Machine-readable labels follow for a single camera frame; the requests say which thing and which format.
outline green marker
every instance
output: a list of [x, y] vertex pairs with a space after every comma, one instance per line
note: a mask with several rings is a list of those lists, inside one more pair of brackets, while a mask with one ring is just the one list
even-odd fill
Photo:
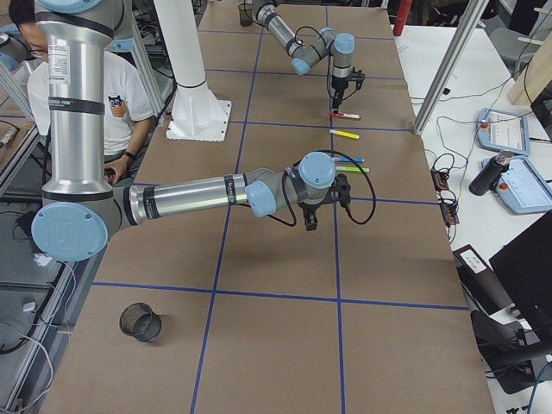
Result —
[[[356, 166], [336, 166], [337, 171], [347, 171], [349, 173], [360, 173], [361, 170], [359, 170]], [[370, 168], [362, 168], [362, 171], [365, 173], [370, 172]]]

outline t-shirt graphic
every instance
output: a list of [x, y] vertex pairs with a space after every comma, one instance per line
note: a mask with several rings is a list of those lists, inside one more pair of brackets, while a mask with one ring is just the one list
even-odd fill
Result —
[[121, 99], [121, 95], [110, 93], [107, 98], [110, 100], [111, 114], [115, 118], [122, 118], [127, 111], [127, 104]]

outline blue cable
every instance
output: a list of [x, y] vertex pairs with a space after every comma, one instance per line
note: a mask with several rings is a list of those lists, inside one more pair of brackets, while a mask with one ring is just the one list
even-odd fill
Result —
[[539, 383], [541, 382], [541, 377], [543, 376], [544, 372], [548, 369], [552, 368], [552, 362], [549, 362], [546, 364], [543, 369], [541, 369], [541, 372], [538, 373], [535, 384], [533, 385], [533, 391], [531, 392], [531, 398], [529, 398], [529, 404], [527, 405], [527, 414], [531, 414], [531, 406], [533, 405], [533, 399], [535, 398], [536, 394], [536, 388], [538, 387]]

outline red tube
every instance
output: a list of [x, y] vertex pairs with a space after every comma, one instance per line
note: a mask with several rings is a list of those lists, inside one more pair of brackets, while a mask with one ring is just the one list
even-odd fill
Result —
[[400, 7], [398, 8], [397, 18], [395, 19], [395, 26], [393, 28], [393, 36], [400, 36], [403, 34], [403, 27], [405, 26], [408, 13], [411, 11], [412, 0], [402, 0]]

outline white t-shirt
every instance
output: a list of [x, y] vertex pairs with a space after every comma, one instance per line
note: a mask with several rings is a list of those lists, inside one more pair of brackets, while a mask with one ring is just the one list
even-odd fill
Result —
[[[154, 112], [135, 67], [110, 52], [105, 52], [103, 67], [104, 154], [113, 155], [127, 148], [135, 122]], [[46, 135], [50, 128], [47, 62], [30, 74], [27, 91], [36, 126], [41, 135]]]

